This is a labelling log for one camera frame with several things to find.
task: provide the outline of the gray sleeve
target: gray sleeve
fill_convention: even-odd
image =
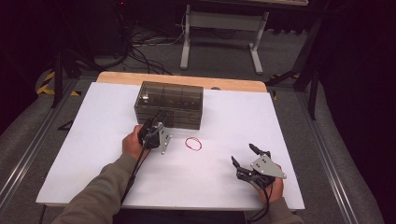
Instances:
[[[136,159],[122,154],[105,166],[52,223],[112,223],[135,164]]]
[[[270,203],[268,217],[272,224],[304,224],[299,216],[294,215],[288,208],[285,198]]]

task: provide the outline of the red loop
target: red loop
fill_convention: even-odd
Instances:
[[[189,140],[194,140],[195,142],[199,143],[199,148],[192,148],[192,147],[190,147],[190,145],[187,143]],[[186,145],[186,147],[188,147],[189,149],[192,149],[192,150],[194,150],[194,151],[199,151],[199,150],[201,150],[201,148],[202,148],[202,143],[201,143],[201,142],[199,141],[199,139],[196,138],[196,137],[189,137],[189,138],[187,138],[186,141],[184,142],[184,144]]]

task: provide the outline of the box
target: box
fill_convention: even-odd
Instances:
[[[170,115],[165,127],[199,130],[203,100],[202,87],[144,81],[134,112],[139,124],[154,118],[161,110]]]

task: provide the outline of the gray carpet floor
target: gray carpet floor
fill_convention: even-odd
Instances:
[[[248,43],[253,37],[254,34],[250,32],[236,32],[233,38],[224,40],[208,31],[196,31],[191,38],[191,53],[187,70],[179,68],[181,42],[139,49],[148,59],[161,62],[165,69],[174,75],[266,81],[273,74],[283,74],[291,69],[305,41],[306,34],[273,35],[271,31],[264,32],[259,47],[264,69],[263,76],[255,74],[248,52]],[[111,59],[108,58],[97,59],[98,63],[110,61]],[[124,64],[109,70],[147,73],[142,63],[131,58],[128,58]],[[37,85],[47,73],[44,73],[37,81]],[[84,71],[75,87],[75,91],[82,91],[82,95],[67,98],[64,107],[53,121],[44,144],[7,204],[6,210],[0,216],[0,223],[38,223],[43,206],[36,204],[35,198],[67,136],[67,132],[57,129],[75,118],[85,93],[96,77],[96,73]],[[296,93],[290,87],[292,82],[293,80],[286,80],[282,83],[282,88],[269,88],[269,90],[276,90],[277,93],[277,100],[274,100],[276,114],[304,198],[306,209],[297,211],[297,214],[304,219],[305,223],[346,223],[320,158],[318,144],[309,128],[309,120],[304,116],[306,111],[301,107]],[[307,97],[307,94],[308,92],[302,93],[304,97]],[[2,186],[6,184],[13,168],[50,112],[51,103],[52,95],[40,94],[39,98],[0,136],[0,184]],[[321,87],[318,91],[316,115],[315,123],[329,149],[332,162],[344,184],[358,222],[383,223],[375,198],[361,178],[332,122]],[[61,212],[62,208],[49,207],[44,215],[43,223],[51,223]],[[259,223],[267,223],[267,221],[264,218]]]

